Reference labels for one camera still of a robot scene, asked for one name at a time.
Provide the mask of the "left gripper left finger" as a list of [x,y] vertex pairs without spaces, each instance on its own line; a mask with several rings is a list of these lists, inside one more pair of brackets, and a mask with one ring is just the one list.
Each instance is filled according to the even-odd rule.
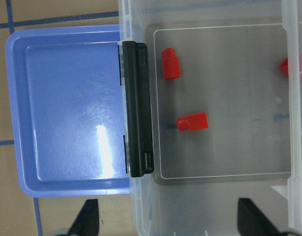
[[99,206],[97,199],[86,200],[74,223],[70,227],[68,236],[98,236],[100,229]]

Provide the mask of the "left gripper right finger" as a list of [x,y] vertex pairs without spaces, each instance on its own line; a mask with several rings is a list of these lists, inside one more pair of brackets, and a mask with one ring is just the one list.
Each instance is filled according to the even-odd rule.
[[280,235],[280,231],[250,198],[238,199],[237,228],[241,236]]

